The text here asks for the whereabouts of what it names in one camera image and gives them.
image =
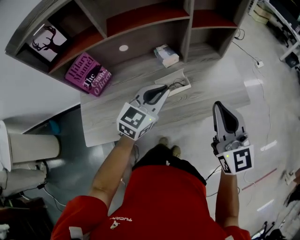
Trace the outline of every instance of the red shirt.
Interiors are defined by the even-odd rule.
[[[79,196],[68,202],[52,233],[70,239],[70,226],[90,232],[91,240],[202,239],[250,240],[248,231],[221,228],[209,214],[205,186],[172,166],[142,166],[132,172],[122,206],[111,216],[99,199]]]

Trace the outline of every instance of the pink book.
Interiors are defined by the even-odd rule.
[[[65,75],[65,79],[98,97],[112,74],[86,52],[81,54]]]

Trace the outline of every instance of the glossy floor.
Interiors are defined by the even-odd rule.
[[[285,208],[283,204],[294,186],[292,184],[287,186],[280,177],[284,169],[292,170],[300,167],[300,87],[295,70],[279,60],[279,56],[286,48],[273,37],[267,27],[247,15],[241,28],[246,32],[245,38],[234,42],[253,57],[261,59],[265,66],[258,71],[254,66],[254,60],[235,44],[231,44],[225,57],[215,66],[219,70],[231,62],[232,67],[238,69],[240,81],[244,82],[251,100],[250,105],[238,110],[244,116],[250,141],[255,146],[255,168],[247,172],[246,181],[244,174],[238,175],[238,180],[240,226],[253,234],[265,221],[277,220],[279,225],[289,212],[290,207]],[[64,203],[78,194],[87,193],[93,175],[104,160],[106,152],[111,149],[111,145],[106,144],[104,147],[87,149],[82,126],[78,120],[79,111],[76,110],[72,114],[74,115],[66,116],[62,120],[64,144],[70,138],[64,133],[73,134],[72,142],[63,145],[62,159],[48,162],[50,167],[48,189]],[[215,135],[212,117],[183,127],[159,132],[150,131],[137,142],[140,155],[155,146],[162,135],[168,136],[173,144],[179,145],[182,158],[192,163],[204,177],[219,165],[210,147]],[[256,187],[244,189],[250,184],[248,182],[257,181],[270,172],[272,173],[260,180]],[[217,172],[208,180],[207,195],[217,191],[219,177],[220,172]],[[124,187],[121,186],[113,209],[121,203],[123,193]],[[213,195],[207,198],[213,217],[216,197]],[[46,201],[54,206],[51,198],[46,198]],[[58,216],[59,214],[53,216],[53,220],[55,221]]]

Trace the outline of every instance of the white wall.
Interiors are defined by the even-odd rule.
[[[80,93],[7,56],[5,47],[40,0],[0,0],[0,120],[24,132],[80,103]]]

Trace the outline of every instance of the wooden shelf unit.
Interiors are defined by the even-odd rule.
[[[215,10],[194,10],[192,30],[203,28],[234,28],[238,26]]]
[[[114,69],[113,76],[125,71],[116,67],[119,64],[126,66],[127,61],[148,54],[155,58],[154,48],[165,43],[182,61],[195,57],[201,61],[218,59],[231,43],[249,2],[41,0],[15,31],[6,54],[71,86],[64,74],[85,51],[108,70]],[[69,46],[49,65],[27,51],[20,52],[46,20],[71,37]],[[129,49],[120,52],[121,45]]]

